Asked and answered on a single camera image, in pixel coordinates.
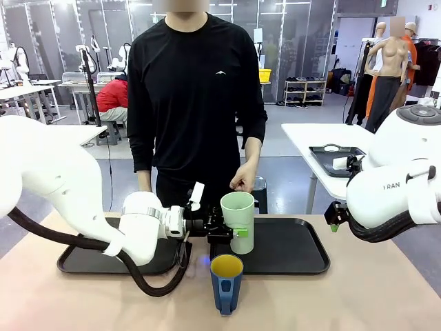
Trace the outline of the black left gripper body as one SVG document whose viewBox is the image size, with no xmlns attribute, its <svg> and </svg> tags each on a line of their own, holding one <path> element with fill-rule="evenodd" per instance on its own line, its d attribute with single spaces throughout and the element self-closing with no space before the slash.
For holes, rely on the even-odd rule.
<svg viewBox="0 0 441 331">
<path fill-rule="evenodd" d="M 206 237 L 209 244 L 224 245 L 233 239 L 233 230 L 225 225 L 219 205 L 201 207 L 196 211 L 185 207 L 183 218 L 189 237 Z"/>
</svg>

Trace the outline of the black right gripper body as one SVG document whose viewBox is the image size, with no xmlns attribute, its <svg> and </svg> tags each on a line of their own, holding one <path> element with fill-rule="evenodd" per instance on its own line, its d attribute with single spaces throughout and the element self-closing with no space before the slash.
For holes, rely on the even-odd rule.
<svg viewBox="0 0 441 331">
<path fill-rule="evenodd" d="M 340 201 L 332 201 L 324 213 L 327 224 L 343 224 L 348 222 L 347 204 Z"/>
</svg>

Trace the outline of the person's left hand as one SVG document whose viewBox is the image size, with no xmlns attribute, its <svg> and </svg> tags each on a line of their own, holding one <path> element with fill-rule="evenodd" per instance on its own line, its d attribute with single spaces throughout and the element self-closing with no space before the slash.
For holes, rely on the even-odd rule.
<svg viewBox="0 0 441 331">
<path fill-rule="evenodd" d="M 234 178 L 230 181 L 230 188 L 234 191 L 251 193 L 254 189 L 257 167 L 258 163 L 256 161 L 246 161 L 239 167 Z"/>
</svg>

